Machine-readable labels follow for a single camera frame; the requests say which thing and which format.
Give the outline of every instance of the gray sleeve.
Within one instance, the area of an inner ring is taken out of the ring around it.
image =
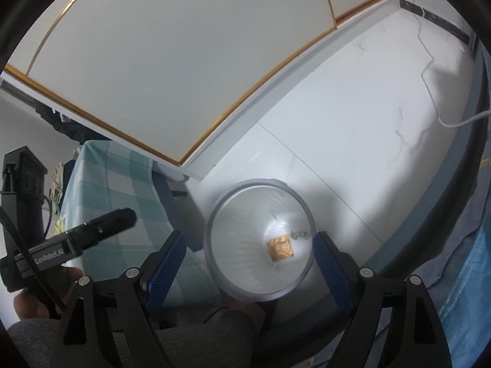
[[[31,368],[48,368],[57,328],[56,320],[26,319],[8,333]],[[237,310],[227,311],[216,322],[164,329],[157,335],[177,368],[248,367],[255,338],[252,320]],[[124,335],[114,333],[114,340],[123,367],[132,368]]]

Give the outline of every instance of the blue gripper pad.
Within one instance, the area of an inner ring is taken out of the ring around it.
[[[336,305],[350,314],[357,304],[358,265],[350,255],[340,252],[325,232],[315,235],[312,248],[315,261]]]
[[[143,306],[148,312],[153,312],[164,304],[186,255],[186,248],[184,234],[174,231],[161,249],[149,255],[143,263],[141,268],[144,274],[140,284],[145,294]]]

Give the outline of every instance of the power cord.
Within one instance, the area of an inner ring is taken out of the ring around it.
[[[419,8],[421,8],[421,10],[423,12],[423,18],[424,18],[426,16],[426,11],[423,8],[423,4],[421,3],[421,0],[418,0],[418,3],[419,3]],[[423,69],[423,72],[421,72],[421,79],[423,80],[423,83],[425,84],[426,90],[428,91],[428,95],[430,96],[431,103],[433,104],[433,107],[435,109],[436,115],[438,116],[439,123],[443,127],[445,127],[445,128],[461,128],[461,127],[467,126],[467,125],[469,125],[471,123],[474,123],[477,120],[480,120],[480,119],[483,119],[485,117],[491,116],[491,110],[487,110],[487,111],[483,111],[481,113],[478,113],[477,115],[474,115],[474,116],[472,116],[471,118],[469,118],[467,120],[464,120],[464,121],[461,121],[460,123],[455,123],[455,124],[445,123],[441,119],[440,112],[438,111],[438,108],[436,107],[436,104],[435,104],[435,100],[433,100],[433,97],[431,96],[430,87],[428,86],[428,84],[426,83],[426,80],[424,78],[425,72],[433,64],[433,62],[435,61],[435,57],[429,52],[428,48],[423,43],[423,40],[421,40],[421,32],[423,31],[423,23],[422,23],[422,21],[419,21],[419,20],[418,20],[418,23],[419,23],[419,27],[418,27],[418,40],[421,43],[421,45],[423,46],[423,48],[426,50],[426,52],[428,53],[428,55],[431,57],[431,61],[429,61],[429,63]]]
[[[46,230],[44,232],[44,237],[46,238],[46,235],[48,235],[48,231],[50,230],[51,218],[53,216],[53,206],[51,205],[51,201],[46,195],[43,195],[43,198],[46,202],[48,202],[48,207],[50,208],[50,218],[48,219],[48,225],[46,226]]]
[[[56,292],[53,290],[50,284],[48,284],[48,281],[46,281],[46,278],[44,277],[43,273],[35,263],[33,257],[29,253],[28,248],[24,245],[24,242],[17,231],[17,228],[15,228],[14,223],[12,223],[12,220],[10,217],[7,215],[3,207],[0,206],[0,224],[3,225],[3,228],[8,232],[10,237],[15,243],[15,246],[19,250],[19,253],[22,255],[24,260],[27,262],[29,268],[33,272],[34,277],[36,280],[39,282],[41,285],[42,289],[46,292],[46,294],[50,297],[50,299],[53,301],[53,303],[61,310],[61,312],[65,311],[65,303],[63,303],[62,299],[56,294]]]

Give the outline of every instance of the white cable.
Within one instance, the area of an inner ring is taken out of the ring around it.
[[[421,10],[423,11],[423,18],[424,18],[426,16],[426,11],[423,8],[423,4],[421,3],[421,0],[418,0],[418,3],[419,3],[419,8],[421,8]],[[449,124],[445,123],[441,119],[440,112],[438,112],[438,109],[436,107],[435,101],[433,100],[433,97],[431,96],[430,87],[428,87],[428,84],[426,83],[426,80],[424,78],[425,72],[428,70],[428,68],[435,61],[435,57],[433,55],[431,55],[431,53],[429,52],[428,48],[426,48],[425,44],[423,43],[423,40],[421,40],[421,32],[423,31],[423,23],[421,21],[418,21],[418,23],[419,23],[418,40],[421,43],[421,45],[423,46],[423,48],[426,50],[426,52],[428,53],[428,55],[431,57],[431,61],[429,61],[429,63],[423,69],[423,72],[421,72],[421,79],[423,80],[423,83],[425,84],[425,87],[428,90],[428,95],[430,96],[431,103],[433,104],[433,107],[435,109],[436,115],[438,116],[439,123],[443,127],[445,127],[445,128],[461,128],[461,127],[467,126],[467,125],[469,125],[471,123],[474,123],[475,121],[477,121],[479,119],[483,119],[484,117],[491,116],[491,110],[487,110],[487,111],[483,111],[481,113],[478,113],[477,115],[474,115],[474,116],[472,116],[471,118],[469,118],[467,120],[464,120],[464,121],[461,121],[460,123],[455,123],[455,124],[452,124],[452,125],[449,125]]]

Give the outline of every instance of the tile grout line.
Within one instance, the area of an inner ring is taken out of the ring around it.
[[[311,172],[313,172],[313,173],[315,174],[315,176],[316,176],[318,179],[320,179],[320,180],[322,181],[322,183],[323,183],[323,184],[324,184],[326,187],[328,187],[328,188],[329,188],[329,189],[332,191],[332,193],[333,193],[333,194],[335,194],[335,195],[336,195],[336,196],[339,198],[339,200],[340,200],[340,201],[342,201],[342,202],[343,202],[343,203],[344,203],[344,204],[345,204],[345,205],[348,207],[348,209],[350,209],[350,210],[352,211],[352,213],[353,213],[355,216],[357,216],[357,217],[358,217],[358,219],[359,219],[359,220],[360,220],[360,221],[363,223],[363,225],[364,225],[364,226],[367,228],[367,230],[368,230],[368,231],[370,231],[370,233],[371,233],[371,234],[372,234],[372,235],[375,237],[375,239],[376,239],[378,242],[380,242],[380,244],[381,244],[381,245],[383,245],[383,244],[384,244],[384,243],[383,243],[383,242],[382,242],[382,241],[379,239],[379,237],[375,235],[375,233],[372,231],[372,229],[371,229],[369,226],[367,226],[367,225],[366,225],[366,223],[365,223],[365,222],[364,222],[364,221],[363,221],[363,220],[360,218],[360,216],[358,216],[358,215],[357,215],[357,213],[356,213],[356,212],[355,212],[353,209],[351,209],[351,207],[350,207],[350,206],[349,206],[349,205],[348,205],[348,204],[347,204],[347,203],[346,203],[346,202],[343,200],[343,198],[342,198],[342,197],[340,197],[340,196],[339,196],[339,195],[338,195],[338,194],[335,192],[335,190],[333,190],[333,189],[332,189],[332,188],[331,188],[331,187],[330,187],[330,186],[329,186],[329,185],[328,185],[328,184],[327,184],[327,183],[326,183],[326,182],[325,182],[325,181],[324,181],[322,178],[320,178],[320,177],[317,175],[317,173],[316,173],[316,172],[314,172],[314,171],[313,171],[313,170],[312,170],[312,169],[309,167],[309,165],[307,165],[307,164],[306,164],[306,163],[305,163],[303,160],[301,160],[301,159],[300,159],[300,158],[299,158],[299,157],[298,157],[298,156],[297,156],[297,155],[296,155],[296,154],[295,154],[295,153],[294,153],[294,152],[293,152],[293,151],[292,151],[290,148],[288,148],[288,147],[287,147],[287,146],[286,146],[284,143],[282,143],[280,140],[278,140],[278,138],[276,138],[276,136],[274,136],[274,134],[272,134],[272,133],[271,133],[271,131],[269,131],[267,128],[265,128],[265,127],[264,127],[264,126],[263,126],[261,123],[259,123],[259,122],[256,122],[256,123],[257,123],[259,126],[261,126],[261,128],[262,128],[264,131],[266,131],[266,132],[267,132],[269,135],[271,135],[271,136],[272,136],[272,137],[273,137],[273,138],[274,138],[276,141],[278,141],[278,142],[279,142],[281,145],[283,145],[283,146],[284,146],[284,147],[285,147],[285,148],[286,148],[288,151],[290,151],[290,153],[293,155],[294,159],[295,159],[295,158],[296,158],[296,159],[298,159],[298,160],[299,160],[300,162],[302,162],[302,163],[303,163],[303,164],[304,164],[306,167],[308,167],[308,169],[309,169]]]

